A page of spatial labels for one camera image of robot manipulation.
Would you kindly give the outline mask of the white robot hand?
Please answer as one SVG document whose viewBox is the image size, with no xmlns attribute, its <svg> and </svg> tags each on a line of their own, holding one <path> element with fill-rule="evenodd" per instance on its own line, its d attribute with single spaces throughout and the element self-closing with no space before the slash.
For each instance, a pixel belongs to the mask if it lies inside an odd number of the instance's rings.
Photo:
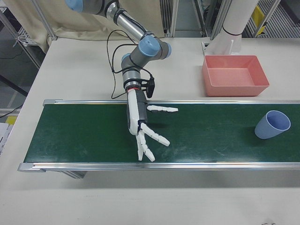
<svg viewBox="0 0 300 225">
<path fill-rule="evenodd" d="M 146 144 L 145 135 L 165 146 L 169 146 L 170 142 L 147 126 L 148 110 L 153 112 L 174 113 L 178 111 L 178 108 L 150 105 L 142 90 L 138 88 L 127 90 L 127 123 L 130 134 L 136 137 L 138 160 L 141 161 L 143 155 L 145 155 L 153 162 L 155 161 L 155 157 Z"/>
</svg>

